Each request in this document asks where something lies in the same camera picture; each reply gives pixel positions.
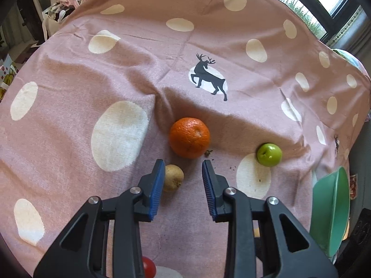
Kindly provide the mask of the brown longan lower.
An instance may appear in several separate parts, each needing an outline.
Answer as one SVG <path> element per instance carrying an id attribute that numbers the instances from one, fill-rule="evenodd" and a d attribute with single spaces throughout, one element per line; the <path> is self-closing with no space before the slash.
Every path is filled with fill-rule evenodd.
<path id="1" fill-rule="evenodd" d="M 154 262 L 145 256 L 142 257 L 143 268 L 146 278 L 154 278 L 157 273 L 157 268 Z"/>

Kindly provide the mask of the pink polka dot cloth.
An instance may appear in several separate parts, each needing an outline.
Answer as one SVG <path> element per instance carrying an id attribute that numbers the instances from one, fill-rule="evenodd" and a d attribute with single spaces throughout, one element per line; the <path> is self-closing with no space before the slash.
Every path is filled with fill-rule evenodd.
<path id="1" fill-rule="evenodd" d="M 18 72 L 1 102 L 1 235 L 32 274 L 93 195 L 119 195 L 175 164 L 184 182 L 141 226 L 162 277 L 222 277 L 228 226 L 214 223 L 202 159 L 168 133 L 211 133 L 211 160 L 254 198 L 276 196 L 309 227 L 314 180 L 340 166 L 370 109 L 370 79 L 279 0 L 88 0 Z M 282 150 L 261 165 L 265 143 Z"/>

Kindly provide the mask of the brown longan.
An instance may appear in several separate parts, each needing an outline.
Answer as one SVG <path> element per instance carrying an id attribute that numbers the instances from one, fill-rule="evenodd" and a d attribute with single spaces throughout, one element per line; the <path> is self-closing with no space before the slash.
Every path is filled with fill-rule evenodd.
<path id="1" fill-rule="evenodd" d="M 174 192 L 177 191 L 184 180 L 184 172 L 180 167 L 169 164 L 165 167 L 165 180 L 163 184 L 163 191 Z"/>
<path id="2" fill-rule="evenodd" d="M 157 273 L 157 268 L 154 262 L 145 256 L 142 257 L 143 268 L 146 278 L 154 278 Z"/>

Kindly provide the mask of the pile of clothes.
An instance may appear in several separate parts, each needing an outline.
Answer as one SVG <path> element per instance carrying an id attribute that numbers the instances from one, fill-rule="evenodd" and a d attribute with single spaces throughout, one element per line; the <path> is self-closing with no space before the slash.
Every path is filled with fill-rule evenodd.
<path id="1" fill-rule="evenodd" d="M 82 3 L 87 0 L 56 0 L 54 4 L 42 11 L 42 30 L 44 40 L 53 36 Z"/>

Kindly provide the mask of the green fruit on cloth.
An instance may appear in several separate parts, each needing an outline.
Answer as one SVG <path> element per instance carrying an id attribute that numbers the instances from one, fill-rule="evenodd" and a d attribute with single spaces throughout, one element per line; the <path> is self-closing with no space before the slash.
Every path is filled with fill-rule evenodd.
<path id="1" fill-rule="evenodd" d="M 256 152 L 257 161 L 266 167 L 274 167 L 282 161 L 282 150 L 276 144 L 262 144 Z"/>

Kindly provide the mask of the red snack packet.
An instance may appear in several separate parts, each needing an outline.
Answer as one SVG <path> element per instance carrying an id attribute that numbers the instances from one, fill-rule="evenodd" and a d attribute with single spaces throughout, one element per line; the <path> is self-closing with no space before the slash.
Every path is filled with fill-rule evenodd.
<path id="1" fill-rule="evenodd" d="M 358 192 L 358 175 L 352 174 L 350 176 L 350 199 L 354 200 Z"/>

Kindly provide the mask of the large orange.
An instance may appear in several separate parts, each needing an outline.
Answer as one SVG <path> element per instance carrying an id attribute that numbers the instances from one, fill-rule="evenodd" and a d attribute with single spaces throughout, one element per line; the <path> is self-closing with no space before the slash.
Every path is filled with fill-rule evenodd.
<path id="1" fill-rule="evenodd" d="M 184 117 L 176 121 L 169 131 L 169 145 L 176 155 L 195 159 L 201 157 L 210 145 L 211 136 L 202 120 Z"/>

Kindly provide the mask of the brown longan upper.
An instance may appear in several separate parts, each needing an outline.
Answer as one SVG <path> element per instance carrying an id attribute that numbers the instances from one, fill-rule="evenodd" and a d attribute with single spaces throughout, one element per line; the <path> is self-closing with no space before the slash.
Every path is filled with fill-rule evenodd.
<path id="1" fill-rule="evenodd" d="M 169 164 L 165 167 L 165 180 L 163 184 L 163 191 L 174 192 L 177 191 L 184 180 L 184 172 L 180 167 Z"/>

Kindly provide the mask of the green plastic bowl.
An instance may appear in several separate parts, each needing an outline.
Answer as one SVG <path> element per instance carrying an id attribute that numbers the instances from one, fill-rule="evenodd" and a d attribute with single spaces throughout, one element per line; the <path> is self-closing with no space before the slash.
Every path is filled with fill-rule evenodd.
<path id="1" fill-rule="evenodd" d="M 350 214 L 350 188 L 344 167 L 321 178 L 313 187 L 310 235 L 329 258 L 338 251 Z"/>

